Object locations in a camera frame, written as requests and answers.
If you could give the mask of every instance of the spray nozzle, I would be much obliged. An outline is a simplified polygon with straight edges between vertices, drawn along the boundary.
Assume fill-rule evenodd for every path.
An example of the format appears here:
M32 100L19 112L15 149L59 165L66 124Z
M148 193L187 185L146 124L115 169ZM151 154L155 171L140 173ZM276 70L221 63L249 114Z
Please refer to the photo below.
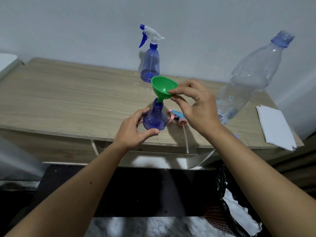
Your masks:
M140 25L140 29L144 30L143 31L143 38L142 42L140 43L139 47L142 47L144 43L146 42L147 38L151 39L151 44L157 45L157 40L159 39L164 39L161 35L159 35L158 32L156 32L154 29L145 26L143 24Z

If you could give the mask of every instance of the blue spray bottle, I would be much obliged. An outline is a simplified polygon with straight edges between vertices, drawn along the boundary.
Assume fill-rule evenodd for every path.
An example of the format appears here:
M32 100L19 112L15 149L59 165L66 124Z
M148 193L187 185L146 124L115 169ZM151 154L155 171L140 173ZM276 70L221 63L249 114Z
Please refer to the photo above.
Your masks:
M140 25L140 29L143 31L143 39L139 45L139 48L144 45L147 38L151 39L150 48L147 50L144 63L142 67L142 71L140 77L143 81L150 83L150 80L154 77L159 75L159 52L157 51L158 43L157 40L164 39L158 32L154 29Z

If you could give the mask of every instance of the hand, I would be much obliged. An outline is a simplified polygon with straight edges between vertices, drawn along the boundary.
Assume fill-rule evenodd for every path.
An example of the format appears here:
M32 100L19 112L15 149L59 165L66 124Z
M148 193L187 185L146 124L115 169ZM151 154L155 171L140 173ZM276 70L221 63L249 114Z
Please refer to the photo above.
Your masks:
M131 149L144 142L149 137L158 135L158 129L150 129L145 132L139 132L137 130L138 124L143 122L142 114L149 111L149 109L149 107L140 109L130 117L123 120L114 143L118 143L126 149Z
M180 106L190 126L201 135L210 128L221 126L215 95L196 79L182 82L177 88L169 90L168 93L175 95L171 97L171 100ZM192 97L196 102L189 106L186 100L179 96L181 94Z

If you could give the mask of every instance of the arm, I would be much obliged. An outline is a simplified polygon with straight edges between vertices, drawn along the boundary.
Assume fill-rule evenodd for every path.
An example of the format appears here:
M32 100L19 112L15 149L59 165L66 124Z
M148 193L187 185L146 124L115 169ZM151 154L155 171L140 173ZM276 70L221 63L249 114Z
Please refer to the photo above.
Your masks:
M273 236L314 236L316 201L246 147L217 116L215 96L192 79L170 90L188 123L219 152L239 187ZM196 102L189 106L179 96Z
M6 237L83 236L123 156L130 148L158 135L157 129L137 131L141 115L148 110L138 110L125 119L115 141L108 148L55 190Z

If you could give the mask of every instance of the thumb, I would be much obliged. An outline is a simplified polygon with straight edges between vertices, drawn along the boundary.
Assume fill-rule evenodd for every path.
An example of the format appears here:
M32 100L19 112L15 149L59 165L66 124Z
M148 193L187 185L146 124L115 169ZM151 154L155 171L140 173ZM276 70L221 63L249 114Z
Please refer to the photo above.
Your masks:
M145 141L149 137L152 137L154 135L158 135L159 130L158 129L149 129L145 132L140 132L141 141Z
M188 110L188 108L190 108L189 104L182 96L175 95L172 96L170 99L179 105L183 113L185 113Z

